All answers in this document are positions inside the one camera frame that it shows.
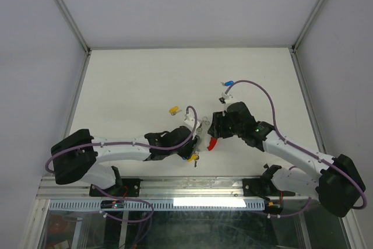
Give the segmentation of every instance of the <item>white wall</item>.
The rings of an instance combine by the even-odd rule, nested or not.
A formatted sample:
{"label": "white wall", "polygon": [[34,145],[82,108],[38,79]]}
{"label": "white wall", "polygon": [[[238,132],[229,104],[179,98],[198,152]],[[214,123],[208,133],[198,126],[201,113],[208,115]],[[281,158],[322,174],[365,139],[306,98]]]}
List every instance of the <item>white wall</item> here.
{"label": "white wall", "polygon": [[91,48],[290,46],[316,0],[64,0]]}
{"label": "white wall", "polygon": [[356,211],[369,248],[373,220],[373,0],[328,0],[299,49],[329,153],[350,156],[367,186]]}
{"label": "white wall", "polygon": [[53,0],[0,0],[0,240],[18,248],[84,53]]}
{"label": "white wall", "polygon": [[[272,95],[279,127],[301,143],[316,147],[290,53],[286,48],[159,49],[93,51],[76,109],[72,132],[133,138],[172,130],[183,113],[168,110],[195,106],[210,121],[221,111],[220,82],[249,79]],[[249,84],[231,90],[257,120],[272,122],[266,96]],[[197,168],[173,155],[158,162],[117,161],[123,176],[254,176],[263,165],[290,166],[278,157],[247,147],[238,138],[220,139],[202,152]]]}

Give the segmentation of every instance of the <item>yellow object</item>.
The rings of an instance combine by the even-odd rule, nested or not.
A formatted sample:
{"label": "yellow object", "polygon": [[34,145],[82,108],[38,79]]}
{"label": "yellow object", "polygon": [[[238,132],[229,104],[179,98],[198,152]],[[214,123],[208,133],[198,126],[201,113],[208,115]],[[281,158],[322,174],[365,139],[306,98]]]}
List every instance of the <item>yellow object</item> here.
{"label": "yellow object", "polygon": [[176,113],[179,113],[181,110],[178,106],[174,106],[173,108],[169,109],[168,112],[170,112],[171,115],[175,115]]}
{"label": "yellow object", "polygon": [[186,160],[187,162],[191,162],[193,160],[198,160],[199,156],[197,154],[193,154],[189,160]]}

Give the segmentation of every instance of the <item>wire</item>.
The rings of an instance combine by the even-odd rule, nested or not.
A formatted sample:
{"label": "wire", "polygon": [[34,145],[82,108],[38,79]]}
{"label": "wire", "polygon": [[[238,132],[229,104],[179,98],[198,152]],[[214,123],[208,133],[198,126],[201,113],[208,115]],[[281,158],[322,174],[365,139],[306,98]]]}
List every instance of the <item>wire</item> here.
{"label": "wire", "polygon": [[108,198],[112,198],[112,199],[115,199],[117,201],[134,201],[134,202],[141,202],[143,204],[146,204],[147,206],[149,206],[151,208],[151,212],[145,217],[145,218],[142,218],[142,219],[139,219],[139,220],[127,220],[127,219],[121,219],[121,218],[118,218],[118,217],[115,217],[103,210],[100,210],[100,213],[103,213],[104,216],[108,216],[114,220],[117,220],[117,221],[120,221],[120,222],[125,222],[125,223],[140,223],[140,222],[144,222],[144,221],[147,221],[148,219],[151,218],[151,216],[153,215],[154,213],[154,207],[153,205],[148,202],[148,201],[144,201],[142,199],[134,199],[134,198],[121,198],[121,197],[115,197],[113,195],[110,195],[108,194],[107,192],[103,191],[100,187],[98,186],[94,186],[100,193],[102,193],[105,197],[108,197]]}
{"label": "wire", "polygon": [[266,215],[266,216],[270,216],[270,217],[274,217],[274,218],[287,218],[287,217],[293,217],[293,216],[296,216],[304,211],[306,211],[308,209],[308,207],[310,206],[312,202],[312,198],[308,198],[307,200],[307,203],[303,206],[303,208],[301,208],[300,210],[294,212],[294,213],[291,213],[291,214],[284,214],[284,215],[276,215],[276,214],[268,214],[268,213],[264,213],[264,212],[258,212],[258,211],[253,211],[254,213],[258,213],[258,214],[261,214],[261,215]]}
{"label": "wire", "polygon": [[281,201],[283,200],[283,198],[284,198],[284,193],[283,193],[283,191],[280,191],[280,199],[279,199],[278,202],[281,203]]}
{"label": "wire", "polygon": [[[140,237],[140,234],[141,234],[141,232],[143,231],[143,229],[146,227],[146,222],[145,222],[145,224],[140,224],[139,225],[139,230],[138,230],[138,233],[137,233],[137,235],[136,235],[136,237],[135,237],[135,239],[134,239],[134,241],[133,241],[133,243],[132,243],[132,245],[130,246],[130,249],[135,249],[136,247],[137,247],[137,244],[140,242],[140,241],[142,241],[145,237],[146,237],[146,235],[149,233],[149,231],[150,231],[150,228],[151,228],[151,226],[152,226],[152,222],[153,222],[153,219],[152,218],[150,218],[149,219],[149,225],[148,225],[148,227],[147,227],[147,230],[146,230],[146,232],[143,234],[143,236],[140,238],[140,239],[138,239],[139,237]],[[123,246],[125,246],[126,245],[126,243],[123,243],[118,249],[121,249]]]}
{"label": "wire", "polygon": [[123,186],[123,189],[126,189],[126,192],[123,195],[123,198],[125,198],[127,196],[127,194],[128,194],[128,187],[127,186]]}
{"label": "wire", "polygon": [[[277,127],[277,122],[276,122],[276,112],[275,112],[275,105],[273,104],[273,100],[271,98],[271,96],[269,95],[269,93],[259,84],[253,82],[253,81],[249,81],[249,80],[238,80],[236,82],[234,82],[232,85],[230,85],[228,87],[228,89],[225,91],[225,94],[228,94],[228,92],[230,91],[230,89],[238,84],[238,83],[249,83],[249,84],[252,84],[258,88],[260,88],[260,90],[262,90],[264,92],[264,94],[267,96],[268,100],[269,100],[269,103],[270,103],[270,106],[271,106],[271,109],[272,109],[272,118],[273,118],[273,126],[275,127],[275,131],[276,133],[278,134],[279,138],[282,140],[282,141],[285,141],[285,137],[280,133],[279,131],[279,128]],[[327,162],[325,159],[321,159],[319,156],[317,156],[316,154],[312,153],[311,151],[308,151],[307,149],[304,149],[303,147],[291,142],[291,141],[287,141],[286,142],[287,144],[289,144],[290,146],[308,154],[309,156],[313,157],[314,159],[316,159],[317,161],[319,162],[322,162],[322,163],[325,163],[327,166],[331,167],[332,169],[334,169],[335,171],[339,172],[341,175],[343,175],[347,180],[349,180],[349,182],[357,189],[357,191],[359,192],[360,196],[361,196],[361,199],[363,200],[363,204],[361,206],[353,206],[352,208],[353,209],[364,209],[365,207],[367,207],[367,197],[365,196],[364,194],[364,191],[360,188],[360,186],[348,175],[346,174],[343,170],[341,170],[340,168],[336,167],[335,165]]]}
{"label": "wire", "polygon": [[163,151],[176,150],[176,149],[178,149],[180,147],[183,147],[185,144],[187,144],[187,142],[193,137],[193,134],[194,134],[194,132],[197,129],[197,123],[198,123],[197,112],[196,112],[196,110],[194,109],[193,106],[189,105],[186,108],[186,113],[187,114],[189,113],[189,109],[191,109],[193,111],[193,114],[194,114],[194,126],[193,126],[192,131],[189,134],[189,136],[187,138],[185,138],[185,140],[182,141],[178,145],[175,145],[175,146],[172,146],[172,147],[158,147],[158,146],[153,146],[153,145],[149,145],[149,144],[145,144],[145,143],[139,143],[139,142],[133,143],[133,142],[130,142],[130,141],[116,141],[116,142],[104,142],[104,143],[87,143],[87,144],[82,144],[82,145],[74,146],[74,147],[71,147],[71,148],[67,148],[65,150],[62,150],[62,151],[54,154],[45,163],[45,170],[47,170],[49,173],[54,173],[54,170],[51,170],[49,168],[49,164],[51,163],[51,161],[55,160],[56,158],[58,158],[58,157],[60,157],[60,156],[62,156],[64,154],[66,154],[66,153],[69,153],[69,152],[74,151],[74,150],[86,148],[86,147],[133,145],[133,146],[141,146],[141,147],[146,147],[146,148],[155,149],[155,150],[163,150]]}

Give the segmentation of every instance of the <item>enclosure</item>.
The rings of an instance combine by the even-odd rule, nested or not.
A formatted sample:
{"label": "enclosure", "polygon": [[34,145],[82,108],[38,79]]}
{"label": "enclosure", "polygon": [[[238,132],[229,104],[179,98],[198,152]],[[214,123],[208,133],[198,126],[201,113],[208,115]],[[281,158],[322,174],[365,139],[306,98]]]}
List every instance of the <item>enclosure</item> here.
{"label": "enclosure", "polygon": [[[248,79],[271,95],[281,131],[311,149],[350,156],[371,198],[371,0],[0,0],[2,177],[6,248],[368,248],[371,208],[339,219],[313,200],[290,218],[261,215],[264,200],[244,180],[265,164],[291,164],[219,139],[198,163],[115,161],[130,188],[155,207],[151,220],[125,223],[98,213],[109,198],[90,184],[56,185],[44,171],[51,147],[88,128],[131,138],[179,126],[193,105],[204,128],[226,89]],[[251,85],[233,95],[272,121]],[[171,115],[178,106],[182,112]],[[244,208],[176,206],[174,199],[241,199]],[[308,197],[285,195],[285,213]],[[149,209],[110,213],[143,219]]]}

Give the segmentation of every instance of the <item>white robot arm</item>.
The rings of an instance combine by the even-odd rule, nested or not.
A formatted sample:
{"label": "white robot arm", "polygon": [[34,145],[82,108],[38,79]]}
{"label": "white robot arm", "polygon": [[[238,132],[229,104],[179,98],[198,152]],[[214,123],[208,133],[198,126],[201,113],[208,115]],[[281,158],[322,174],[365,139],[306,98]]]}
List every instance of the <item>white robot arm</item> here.
{"label": "white robot arm", "polygon": [[[256,121],[247,106],[231,95],[223,94],[220,101],[224,111],[213,113],[208,130],[212,138],[238,136],[248,146],[281,157],[297,167],[291,170],[274,165],[268,167],[259,183],[256,181],[249,186],[251,192],[264,199],[273,190],[307,195],[339,217],[353,208],[365,191],[365,185],[349,157],[332,157],[296,144],[282,136],[273,125]],[[200,125],[196,115],[187,113],[184,124],[171,132],[148,133],[133,139],[98,138],[91,136],[88,129],[81,129],[52,147],[52,157],[46,168],[50,171],[48,164],[53,162],[57,184],[82,180],[114,194],[122,188],[119,171],[100,163],[163,160],[175,153],[183,159],[191,159],[200,143],[196,135]]]}
{"label": "white robot arm", "polygon": [[262,198],[270,196],[273,190],[307,195],[339,217],[354,208],[365,185],[349,157],[333,157],[297,144],[274,125],[256,121],[247,106],[232,95],[223,93],[220,102],[224,111],[213,113],[208,131],[212,138],[238,136],[248,146],[281,157],[296,167],[287,170],[267,166],[260,182],[249,186],[253,193]]}

